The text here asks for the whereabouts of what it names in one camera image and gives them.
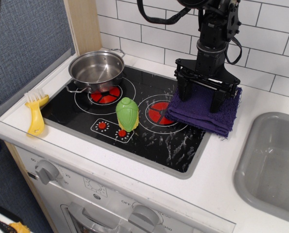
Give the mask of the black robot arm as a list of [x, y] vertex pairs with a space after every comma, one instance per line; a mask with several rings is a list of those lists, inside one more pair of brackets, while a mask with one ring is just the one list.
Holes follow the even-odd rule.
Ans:
[[234, 97], [240, 80], [225, 69], [229, 61], [227, 50], [235, 38], [241, 22], [238, 19], [237, 0], [181, 0], [188, 9], [198, 9], [200, 38], [197, 41], [196, 60], [177, 59], [175, 76], [179, 97], [186, 101], [191, 97], [193, 83], [213, 89], [210, 112], [219, 111], [223, 102]]

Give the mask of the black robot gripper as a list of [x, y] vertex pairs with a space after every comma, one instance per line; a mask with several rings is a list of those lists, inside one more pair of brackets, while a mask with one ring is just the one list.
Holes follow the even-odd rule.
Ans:
[[210, 113], [217, 113], [228, 96], [235, 96], [240, 80], [229, 73], [224, 63], [228, 60], [228, 46], [208, 48], [198, 46], [197, 59], [176, 59], [175, 76], [179, 98], [187, 101], [191, 97], [192, 84], [197, 83], [214, 89]]

